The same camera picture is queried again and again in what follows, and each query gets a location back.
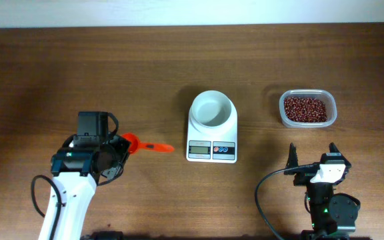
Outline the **orange measuring scoop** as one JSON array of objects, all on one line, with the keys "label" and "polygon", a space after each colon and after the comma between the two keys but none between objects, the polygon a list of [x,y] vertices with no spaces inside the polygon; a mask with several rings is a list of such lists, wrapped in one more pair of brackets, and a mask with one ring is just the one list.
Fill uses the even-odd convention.
[{"label": "orange measuring scoop", "polygon": [[141,142],[138,136],[132,133],[125,133],[122,137],[131,143],[131,146],[129,147],[129,153],[131,155],[136,154],[139,150],[156,151],[160,153],[171,153],[175,150],[175,148],[169,144]]}]

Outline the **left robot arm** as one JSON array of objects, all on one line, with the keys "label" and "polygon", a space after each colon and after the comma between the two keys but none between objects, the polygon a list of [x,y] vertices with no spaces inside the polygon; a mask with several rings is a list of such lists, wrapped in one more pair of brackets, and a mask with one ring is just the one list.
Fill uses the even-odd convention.
[{"label": "left robot arm", "polygon": [[[117,134],[119,122],[108,112],[78,113],[76,134],[66,138],[51,158],[51,176],[37,175],[31,182],[35,210],[44,218],[40,239],[79,239],[88,206],[98,186],[119,178],[131,143]],[[46,212],[35,197],[35,184],[51,186]]]}]

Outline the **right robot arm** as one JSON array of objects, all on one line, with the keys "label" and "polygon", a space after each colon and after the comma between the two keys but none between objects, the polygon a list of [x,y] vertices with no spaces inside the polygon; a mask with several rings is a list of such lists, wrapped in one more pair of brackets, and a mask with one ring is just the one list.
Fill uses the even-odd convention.
[{"label": "right robot arm", "polygon": [[311,230],[301,232],[301,239],[348,239],[356,231],[361,202],[334,192],[350,168],[350,162],[334,143],[329,144],[329,151],[322,154],[320,161],[310,165],[298,164],[296,147],[290,144],[286,174],[295,177],[294,186],[306,187],[305,208],[312,223]]}]

